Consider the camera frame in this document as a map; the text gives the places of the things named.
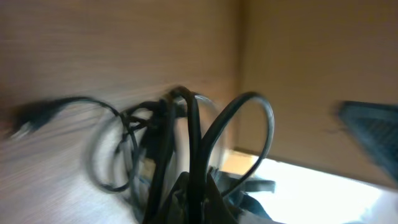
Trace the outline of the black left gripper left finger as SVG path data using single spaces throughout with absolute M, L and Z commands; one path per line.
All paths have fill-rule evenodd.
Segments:
M 229 223 L 236 224 L 210 174 L 200 196 L 192 196 L 188 186 L 190 174 L 182 172 L 172 187 L 163 206 L 158 211 L 158 222 L 179 223 Z

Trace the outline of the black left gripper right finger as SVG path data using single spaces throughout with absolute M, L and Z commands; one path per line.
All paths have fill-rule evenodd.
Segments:
M 370 158 L 397 182 L 397 105 L 342 101 L 337 115 Z

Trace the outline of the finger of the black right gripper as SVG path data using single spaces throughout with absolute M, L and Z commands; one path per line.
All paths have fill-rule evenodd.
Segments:
M 224 198 L 224 202 L 214 209 L 214 221 L 243 221 L 244 216 L 272 221 L 258 200 L 249 193 L 275 192 L 276 182 L 257 177 L 249 177 L 237 189 Z

